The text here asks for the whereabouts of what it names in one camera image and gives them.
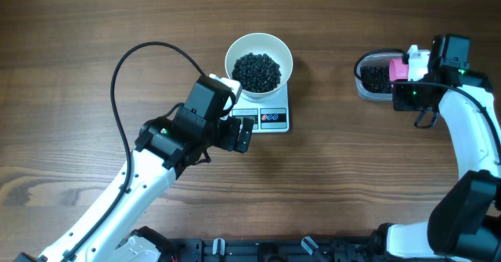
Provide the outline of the pink scoop blue handle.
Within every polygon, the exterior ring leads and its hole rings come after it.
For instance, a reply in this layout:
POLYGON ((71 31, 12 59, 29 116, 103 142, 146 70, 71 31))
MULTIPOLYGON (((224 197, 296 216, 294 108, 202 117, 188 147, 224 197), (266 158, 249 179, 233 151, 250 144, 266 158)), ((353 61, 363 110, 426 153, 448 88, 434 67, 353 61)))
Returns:
POLYGON ((408 80, 409 65, 404 63, 402 57, 391 59, 389 62, 388 71, 390 81, 408 80))

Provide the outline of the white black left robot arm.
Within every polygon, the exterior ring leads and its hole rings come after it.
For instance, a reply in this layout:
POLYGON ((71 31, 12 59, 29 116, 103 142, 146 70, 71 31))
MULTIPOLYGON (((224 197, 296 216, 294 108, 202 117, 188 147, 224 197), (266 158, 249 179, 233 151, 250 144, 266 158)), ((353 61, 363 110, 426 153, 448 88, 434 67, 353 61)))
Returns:
POLYGON ((254 122, 231 117, 242 86, 215 75, 200 77, 173 119, 142 126, 120 173, 77 223, 38 256, 39 261, 171 261, 171 243, 133 225, 190 166, 210 162, 214 146, 245 153, 254 122))

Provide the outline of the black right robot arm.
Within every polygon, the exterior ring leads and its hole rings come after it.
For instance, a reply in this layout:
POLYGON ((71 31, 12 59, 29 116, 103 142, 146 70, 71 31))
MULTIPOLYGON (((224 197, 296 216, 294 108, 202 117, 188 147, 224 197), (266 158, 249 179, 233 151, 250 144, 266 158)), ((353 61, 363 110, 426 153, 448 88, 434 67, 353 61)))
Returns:
POLYGON ((441 34, 429 50, 381 48, 361 56, 354 67, 359 84, 371 84, 372 63, 382 59, 396 111, 432 113, 445 120, 452 140, 459 180, 415 224, 382 224, 371 235, 367 260, 498 261, 500 218, 500 126, 488 75, 470 69, 470 39, 441 34))

